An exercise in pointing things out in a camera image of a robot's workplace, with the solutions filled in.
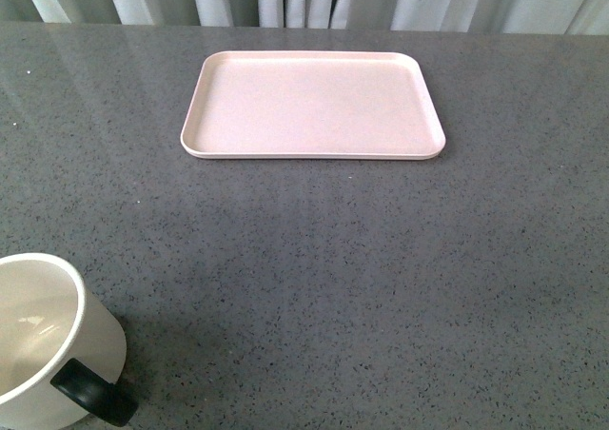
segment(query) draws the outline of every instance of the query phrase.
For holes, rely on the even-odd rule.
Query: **white curtain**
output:
[[[609,0],[0,0],[0,19],[609,34]]]

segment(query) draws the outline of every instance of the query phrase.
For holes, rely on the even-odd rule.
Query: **mug handle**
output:
[[[137,402],[132,397],[76,359],[70,359],[53,376],[50,385],[94,416],[117,427],[127,424],[137,410]]]

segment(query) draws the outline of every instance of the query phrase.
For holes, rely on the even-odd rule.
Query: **mug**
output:
[[[125,425],[137,409],[114,384],[126,354],[123,328],[71,264],[0,259],[0,426],[54,430],[88,413]]]

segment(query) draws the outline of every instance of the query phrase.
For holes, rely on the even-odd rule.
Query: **rectangular tray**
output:
[[[181,140],[214,159],[420,160],[446,142],[414,59],[337,51],[209,56]]]

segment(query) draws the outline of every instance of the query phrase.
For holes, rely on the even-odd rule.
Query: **gray countertop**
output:
[[[446,148],[198,160],[227,49],[411,55]],[[609,425],[609,37],[2,23],[0,54],[0,253],[122,323],[131,428]]]

